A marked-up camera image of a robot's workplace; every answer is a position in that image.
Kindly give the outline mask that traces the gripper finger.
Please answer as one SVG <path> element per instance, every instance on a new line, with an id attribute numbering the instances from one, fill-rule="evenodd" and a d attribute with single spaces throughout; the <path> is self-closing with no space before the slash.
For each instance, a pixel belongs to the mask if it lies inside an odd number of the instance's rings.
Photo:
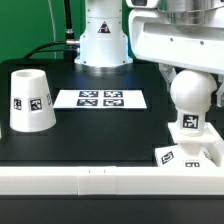
<path id="1" fill-rule="evenodd" d="M 218 107 L 224 107 L 224 75 L 218 75 L 216 91 L 216 105 Z"/>

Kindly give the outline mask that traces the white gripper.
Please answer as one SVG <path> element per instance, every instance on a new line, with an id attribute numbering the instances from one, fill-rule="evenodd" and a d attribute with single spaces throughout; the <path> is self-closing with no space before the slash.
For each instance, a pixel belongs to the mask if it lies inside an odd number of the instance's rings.
<path id="1" fill-rule="evenodd" d="M 224 0 L 128 5 L 132 52 L 159 63 L 167 89 L 177 75 L 173 66 L 224 75 Z"/>

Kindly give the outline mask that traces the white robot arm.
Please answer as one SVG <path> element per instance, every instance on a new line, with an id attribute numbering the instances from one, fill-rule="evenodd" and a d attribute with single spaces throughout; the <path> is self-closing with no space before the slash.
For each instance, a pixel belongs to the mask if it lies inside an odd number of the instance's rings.
<path id="1" fill-rule="evenodd" d="M 170 83 L 175 69 L 216 74 L 224 107 L 224 0 L 84 0 L 86 27 L 75 62 L 100 71 L 155 62 Z"/>

